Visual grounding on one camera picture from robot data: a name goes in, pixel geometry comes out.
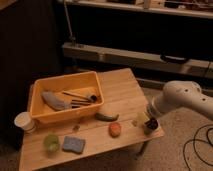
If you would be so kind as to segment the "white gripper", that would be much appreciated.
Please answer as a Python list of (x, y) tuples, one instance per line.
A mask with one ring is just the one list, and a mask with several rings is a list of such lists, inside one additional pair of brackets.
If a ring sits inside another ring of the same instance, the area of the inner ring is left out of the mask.
[[(154, 104), (154, 100), (151, 100), (147, 105), (147, 112), (150, 116), (155, 118), (160, 118), (163, 114), (157, 109)], [(149, 117), (146, 115), (145, 112), (141, 112), (137, 114), (137, 120), (140, 124), (144, 124), (149, 120)]]

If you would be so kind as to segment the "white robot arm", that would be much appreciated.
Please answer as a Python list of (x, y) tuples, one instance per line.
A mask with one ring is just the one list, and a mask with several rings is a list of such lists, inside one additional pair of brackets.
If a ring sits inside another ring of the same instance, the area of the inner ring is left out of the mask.
[(169, 81), (162, 92), (154, 97), (137, 115), (136, 122), (145, 124), (178, 108), (185, 107), (213, 120), (213, 97), (202, 93), (200, 85), (193, 81)]

